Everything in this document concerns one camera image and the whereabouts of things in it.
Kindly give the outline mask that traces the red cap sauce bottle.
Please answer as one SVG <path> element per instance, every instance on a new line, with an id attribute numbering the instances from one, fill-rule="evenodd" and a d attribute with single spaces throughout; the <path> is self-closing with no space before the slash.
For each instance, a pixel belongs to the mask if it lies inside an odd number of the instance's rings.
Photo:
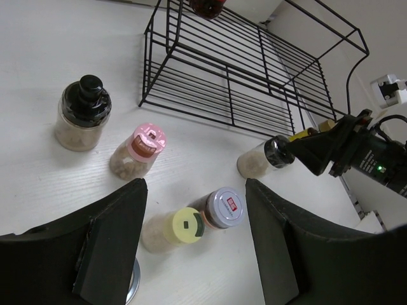
<path id="1" fill-rule="evenodd" d="M 191 9 L 204 19 L 216 18 L 223 10 L 226 0 L 190 0 Z"/>

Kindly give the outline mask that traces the black cap seasoning jar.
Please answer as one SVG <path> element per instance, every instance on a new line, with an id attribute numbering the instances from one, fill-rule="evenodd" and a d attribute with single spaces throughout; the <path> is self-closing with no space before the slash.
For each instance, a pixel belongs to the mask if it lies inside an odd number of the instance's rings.
<path id="1" fill-rule="evenodd" d="M 237 159 L 239 174 L 245 179 L 258 179 L 292 164 L 295 156 L 286 149 L 288 143 L 288 138 L 277 135 L 245 152 Z"/>

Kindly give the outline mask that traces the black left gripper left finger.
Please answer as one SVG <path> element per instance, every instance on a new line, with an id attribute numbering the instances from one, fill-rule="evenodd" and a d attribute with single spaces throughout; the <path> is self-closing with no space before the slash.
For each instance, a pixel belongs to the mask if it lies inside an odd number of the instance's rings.
<path id="1" fill-rule="evenodd" d="M 148 187 L 110 195 L 23 234 L 1 237 L 2 304 L 125 304 Z"/>

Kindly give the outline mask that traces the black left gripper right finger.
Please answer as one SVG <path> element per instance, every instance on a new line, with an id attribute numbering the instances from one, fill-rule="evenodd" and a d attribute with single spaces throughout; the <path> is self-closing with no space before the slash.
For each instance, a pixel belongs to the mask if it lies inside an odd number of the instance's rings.
<path id="1" fill-rule="evenodd" d="M 371 234 L 335 224 L 245 183 L 267 304 L 405 304 L 406 226 Z"/>

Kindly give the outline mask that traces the yellow oil bottle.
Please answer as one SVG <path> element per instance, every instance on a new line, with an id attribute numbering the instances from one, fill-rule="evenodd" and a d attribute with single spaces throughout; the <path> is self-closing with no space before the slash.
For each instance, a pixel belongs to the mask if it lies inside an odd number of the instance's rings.
<path id="1" fill-rule="evenodd" d="M 335 126 L 335 124 L 336 123 L 332 119 L 328 119 L 328 120 L 318 124 L 317 128 L 312 128 L 312 127 L 307 128 L 306 130 L 303 130 L 299 133 L 296 133 L 295 135 L 293 135 L 291 137 L 288 137 L 288 140 L 290 142 L 292 142 L 296 139 L 302 139 L 302 138 L 310 136 L 310 135 L 330 131 Z"/>

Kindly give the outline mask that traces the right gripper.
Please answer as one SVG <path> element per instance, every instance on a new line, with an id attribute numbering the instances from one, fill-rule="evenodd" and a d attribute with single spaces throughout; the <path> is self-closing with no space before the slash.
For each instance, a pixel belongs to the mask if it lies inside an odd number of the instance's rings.
<path id="1" fill-rule="evenodd" d="M 285 150 L 300 160 L 314 175 L 338 177 L 353 168 L 371 180 L 406 197 L 406 144 L 393 140 L 382 125 L 391 120 L 406 122 L 406 116 L 390 114 L 375 121 L 371 111 L 357 117 L 344 116 L 329 131 L 288 142 Z"/>

